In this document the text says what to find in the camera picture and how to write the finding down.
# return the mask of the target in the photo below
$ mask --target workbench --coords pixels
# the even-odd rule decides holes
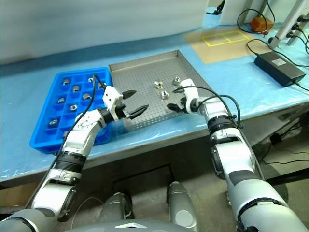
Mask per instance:
[[[213,29],[218,26],[218,21],[219,16],[207,15],[203,28],[199,30]],[[35,181],[35,177],[42,176],[55,158],[31,148],[29,141],[57,73],[108,66],[176,49],[182,52],[212,89],[237,100],[244,124],[252,122],[251,126],[244,129],[252,144],[278,130],[295,117],[295,112],[299,113],[308,106],[306,102],[309,100],[309,92],[295,85],[285,88],[280,86],[254,65],[254,55],[204,64],[183,34],[91,47],[2,65],[1,185],[9,187]],[[309,64],[308,55],[300,41],[292,47],[282,42],[280,50],[294,62]],[[309,74],[308,69],[301,69]],[[309,76],[305,76],[300,83],[309,88]],[[231,111],[236,112],[233,103],[228,101],[228,104]],[[261,127],[259,119],[264,120],[264,127]],[[112,139],[106,144],[93,147],[84,168],[207,134],[205,119],[198,115],[179,116],[130,133],[125,132],[122,122],[113,123]]]

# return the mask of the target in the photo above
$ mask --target perforated metal tray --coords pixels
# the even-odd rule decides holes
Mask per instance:
[[[116,88],[120,91],[130,89],[137,91],[133,97],[125,101],[128,111],[145,104],[149,105],[141,116],[134,120],[124,120],[127,131],[134,131],[180,115],[180,113],[167,108],[168,103],[181,106],[180,100],[184,96],[183,93],[172,93],[177,88],[172,83],[176,76],[181,80],[191,78],[195,85],[210,88],[179,50],[111,64],[109,67],[112,73],[112,82]],[[155,81],[162,81],[163,89],[157,89]],[[169,93],[167,100],[161,98],[163,90]],[[206,97],[212,96],[211,93],[201,89],[199,94]]]

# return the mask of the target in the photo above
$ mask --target robotic arm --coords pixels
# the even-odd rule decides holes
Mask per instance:
[[[0,222],[2,232],[50,232],[57,221],[69,218],[70,207],[76,194],[76,185],[82,177],[81,171],[94,144],[97,133],[112,121],[122,118],[134,119],[148,105],[127,112],[123,99],[136,91],[120,93],[111,86],[104,87],[103,101],[107,108],[88,111],[78,121],[59,151],[54,166],[35,195],[31,209],[21,210]]]
[[[191,79],[181,82],[182,87],[193,85]],[[226,180],[237,231],[308,232],[275,189],[256,174],[254,153],[222,101],[217,97],[205,100],[194,87],[185,88],[184,93],[182,111],[203,115],[207,122],[214,171]]]

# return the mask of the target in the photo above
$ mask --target orange object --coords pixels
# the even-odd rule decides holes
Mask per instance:
[[[265,24],[264,18],[256,17],[250,23],[250,26],[251,26],[252,30],[255,31],[255,32],[261,32],[263,35],[268,35],[270,29],[274,25],[274,22],[270,21],[266,17],[265,17],[265,19],[266,19],[266,22],[267,22],[267,28],[266,28],[266,24]]]

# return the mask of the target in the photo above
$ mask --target blue plastic tray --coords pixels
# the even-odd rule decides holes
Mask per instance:
[[[31,147],[46,154],[59,150],[64,133],[71,128],[76,116],[83,112],[89,104],[90,100],[84,100],[83,94],[89,93],[92,95],[93,84],[88,82],[88,79],[94,73],[98,75],[102,82],[112,85],[111,74],[107,67],[62,72],[56,75],[32,134],[29,143]],[[63,85],[64,79],[69,79],[70,83]],[[80,91],[73,92],[74,86],[79,86]],[[104,108],[103,94],[104,90],[98,87],[96,80],[95,98],[89,110],[98,107]],[[57,103],[60,98],[65,98],[65,102]],[[78,105],[75,112],[69,109],[73,104]],[[51,127],[49,122],[54,119],[57,119],[58,123],[56,126]],[[111,133],[111,125],[107,125],[97,134],[94,144],[98,145],[109,141]]]

